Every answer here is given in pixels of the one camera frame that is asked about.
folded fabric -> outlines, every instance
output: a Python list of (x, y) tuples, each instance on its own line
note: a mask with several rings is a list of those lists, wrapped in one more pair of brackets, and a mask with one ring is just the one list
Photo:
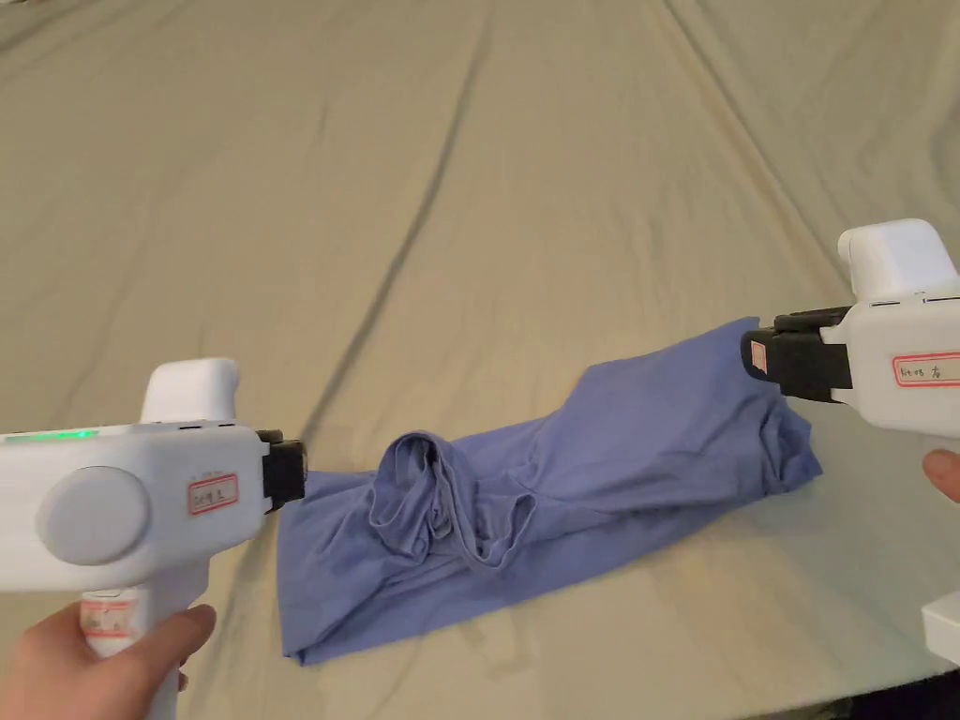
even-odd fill
[(321, 662), (582, 582), (820, 474), (809, 425), (741, 367), (756, 327), (594, 366), (546, 418), (311, 472), (280, 519), (284, 654)]

red-bordered label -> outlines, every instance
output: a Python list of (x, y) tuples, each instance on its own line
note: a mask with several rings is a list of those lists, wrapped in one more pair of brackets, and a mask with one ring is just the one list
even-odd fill
[(212, 513), (233, 505), (240, 500), (237, 476), (231, 473), (190, 483), (186, 489), (186, 499), (187, 509), (192, 516)]
[(960, 387), (960, 352), (898, 355), (894, 379), (902, 388)]
[(767, 372), (767, 348), (756, 340), (750, 341), (750, 360), (754, 367), (764, 373)]
[(135, 601), (82, 600), (80, 627), (87, 637), (132, 637)]

